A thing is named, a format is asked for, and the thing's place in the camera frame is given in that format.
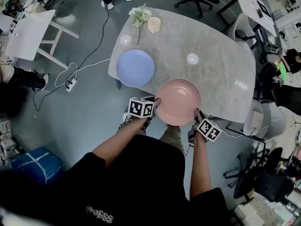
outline white flowers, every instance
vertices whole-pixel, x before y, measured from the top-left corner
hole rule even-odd
[[[133,25],[137,28],[141,28],[142,24],[147,22],[149,17],[152,16],[152,12],[146,9],[145,5],[146,4],[138,8],[132,8],[128,13],[134,19]]]

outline green object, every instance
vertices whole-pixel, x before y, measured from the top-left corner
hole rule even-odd
[[[282,74],[282,80],[285,81],[286,80],[286,68],[285,68],[285,65],[283,64],[283,62],[281,62],[279,64],[279,67],[280,67],[280,73]]]

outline power strip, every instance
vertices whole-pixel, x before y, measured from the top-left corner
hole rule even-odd
[[[70,92],[72,90],[72,88],[74,87],[74,85],[76,84],[77,80],[76,79],[72,79],[71,83],[69,84],[67,91]]]

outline flower stem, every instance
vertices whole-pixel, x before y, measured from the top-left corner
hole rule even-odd
[[[143,26],[143,24],[142,24],[141,27],[139,28],[139,35],[138,35],[137,45],[139,44],[139,41],[140,41],[142,26]]]

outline white cable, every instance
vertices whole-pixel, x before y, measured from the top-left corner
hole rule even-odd
[[[220,127],[219,127],[219,125],[215,122],[215,121],[213,121],[213,120],[211,120],[217,127],[218,127],[218,129],[220,129],[223,133],[225,133],[227,136],[229,136],[229,137],[234,137],[234,138],[238,138],[238,137],[241,137],[242,135],[239,135],[239,136],[233,136],[233,135],[228,135],[224,130],[222,130]],[[263,128],[261,128],[256,134],[258,134],[259,132],[261,132],[263,129],[265,129],[265,128],[267,128],[267,127],[269,127],[269,126],[265,126],[265,127],[263,127]]]
[[[228,8],[230,11],[231,11],[231,13],[233,13],[233,15],[235,16],[235,17],[237,17],[237,15],[230,9],[230,8]]]
[[[84,68],[86,68],[86,67],[88,67],[88,66],[94,66],[94,65],[97,65],[97,64],[99,64],[99,63],[108,61],[108,60],[110,60],[110,59],[111,59],[111,58],[108,58],[108,59],[99,61],[99,62],[97,62],[97,63],[95,63],[95,64],[92,64],[92,65],[86,65],[85,67],[83,67],[83,68],[81,68],[81,69],[78,69],[77,63],[72,62],[71,64],[75,64],[75,65],[76,65],[76,71],[74,71],[74,72],[72,73],[72,75],[70,75],[69,78],[66,79],[65,82],[64,82],[63,84],[61,84],[61,85],[56,85],[56,81],[57,81],[58,77],[59,77],[62,73],[66,72],[66,71],[69,69],[69,67],[70,67],[70,65],[71,65],[71,64],[69,64],[68,68],[65,69],[64,71],[60,72],[59,75],[57,76],[57,78],[56,78],[56,80],[55,80],[55,87],[61,87],[62,85],[64,85],[64,84],[65,84],[65,83],[66,83],[66,82],[74,75],[74,73],[76,73],[76,75],[75,75],[75,79],[76,79],[76,78],[77,78],[77,72],[78,72],[78,71],[81,71],[81,70],[83,70]]]
[[[75,72],[76,72],[75,79],[76,79],[76,78],[77,78],[78,66],[77,66],[77,63],[75,63],[75,62],[72,62],[71,64],[75,64],[75,65],[76,65],[76,71],[75,71]],[[63,84],[61,84],[61,85],[56,85],[56,81],[57,81],[58,77],[60,77],[60,75],[61,75],[62,73],[66,72],[66,71],[69,69],[69,67],[70,67],[71,64],[69,64],[69,66],[68,66],[67,69],[65,69],[64,71],[62,71],[62,72],[60,72],[60,73],[58,74],[58,76],[57,76],[57,78],[56,78],[56,80],[55,80],[55,87],[61,87],[62,85],[64,85],[64,84],[71,78],[71,76],[73,76],[73,74],[70,75],[69,78],[66,79],[65,82],[64,82]]]

